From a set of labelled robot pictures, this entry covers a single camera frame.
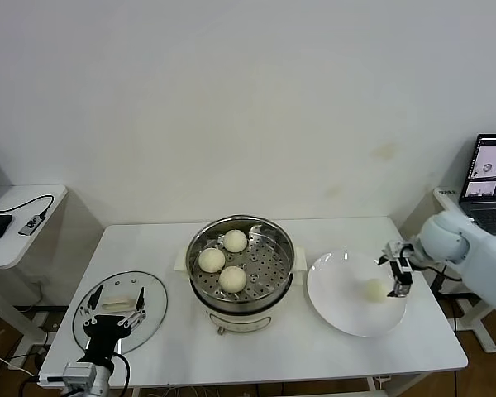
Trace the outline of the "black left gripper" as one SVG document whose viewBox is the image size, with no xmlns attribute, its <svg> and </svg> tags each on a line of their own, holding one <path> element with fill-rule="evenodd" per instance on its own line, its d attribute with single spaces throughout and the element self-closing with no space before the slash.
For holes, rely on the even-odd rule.
<svg viewBox="0 0 496 397">
<path fill-rule="evenodd" d="M 138 295 L 134 311 L 125 318 L 121 315 L 95 316 L 102 292 L 103 285 L 99 285 L 86 296 L 86 303 L 79 305 L 79 312 L 83 315 L 83 330 L 89 337 L 89 344 L 78 362 L 111 364 L 118 341 L 127 338 L 129 327 L 134 327 L 145 317 L 144 287 Z"/>
</svg>

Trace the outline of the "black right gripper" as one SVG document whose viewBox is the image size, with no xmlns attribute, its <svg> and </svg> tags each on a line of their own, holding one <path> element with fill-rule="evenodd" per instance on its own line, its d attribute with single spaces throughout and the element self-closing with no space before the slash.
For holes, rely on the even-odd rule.
<svg viewBox="0 0 496 397">
<path fill-rule="evenodd" d="M 413 284 L 413 270 L 406 256 L 392 257 L 383 254 L 378 265 L 390 262 L 393 273 L 393 289 L 388 292 L 388 298 L 405 298 L 408 296 Z"/>
</svg>

